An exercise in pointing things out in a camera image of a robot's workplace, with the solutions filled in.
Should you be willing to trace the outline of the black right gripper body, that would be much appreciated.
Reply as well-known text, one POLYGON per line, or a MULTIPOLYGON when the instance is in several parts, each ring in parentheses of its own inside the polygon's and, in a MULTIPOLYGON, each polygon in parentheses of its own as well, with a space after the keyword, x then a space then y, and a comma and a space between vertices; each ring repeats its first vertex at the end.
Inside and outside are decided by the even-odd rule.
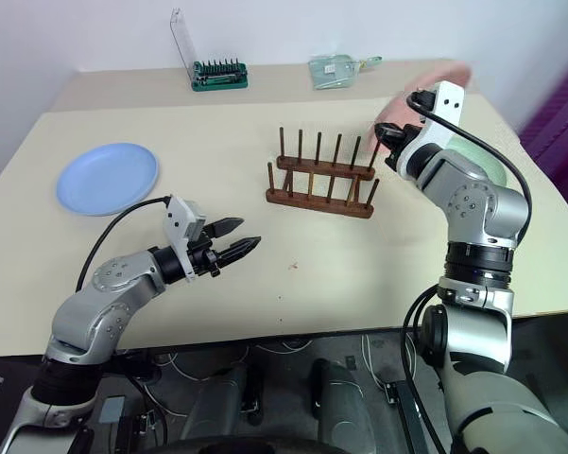
POLYGON ((404 140, 401 143, 383 143, 390 151, 390 154, 385 159, 385 163, 396 172, 400 172, 398 164, 401 159, 402 152, 407 145, 413 141, 422 131, 420 127, 412 124, 405 124, 402 128, 404 130, 404 140))

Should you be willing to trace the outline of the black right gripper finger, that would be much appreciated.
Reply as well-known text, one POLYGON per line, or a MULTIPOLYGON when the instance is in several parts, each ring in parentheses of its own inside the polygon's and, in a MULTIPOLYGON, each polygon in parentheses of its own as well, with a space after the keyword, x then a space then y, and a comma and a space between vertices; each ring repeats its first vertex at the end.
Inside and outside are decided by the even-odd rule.
POLYGON ((401 143, 404 140, 404 130, 393 123, 376 123, 374 136, 380 143, 401 143))

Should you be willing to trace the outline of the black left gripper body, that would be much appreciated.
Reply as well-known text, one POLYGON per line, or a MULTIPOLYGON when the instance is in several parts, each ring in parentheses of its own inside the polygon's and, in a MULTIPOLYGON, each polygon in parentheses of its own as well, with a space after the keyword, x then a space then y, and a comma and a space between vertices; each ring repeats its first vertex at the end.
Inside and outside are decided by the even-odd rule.
POLYGON ((188 242, 187 256, 196 276, 208 273, 212 277, 217 277, 220 274, 221 253, 213 246, 212 239, 207 235, 200 235, 197 240, 188 242))

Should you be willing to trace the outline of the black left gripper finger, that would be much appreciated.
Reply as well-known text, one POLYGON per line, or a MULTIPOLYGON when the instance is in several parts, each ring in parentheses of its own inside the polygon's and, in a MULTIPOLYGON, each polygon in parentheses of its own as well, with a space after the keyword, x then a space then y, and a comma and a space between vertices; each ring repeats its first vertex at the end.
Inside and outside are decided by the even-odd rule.
POLYGON ((209 238, 220 238, 239 227, 244 220, 242 218, 222 218, 204 225, 204 233, 209 238))
POLYGON ((227 249, 217 252, 216 264, 218 266, 229 266, 232 263, 244 258, 261 242, 260 236, 245 237, 235 241, 227 249))

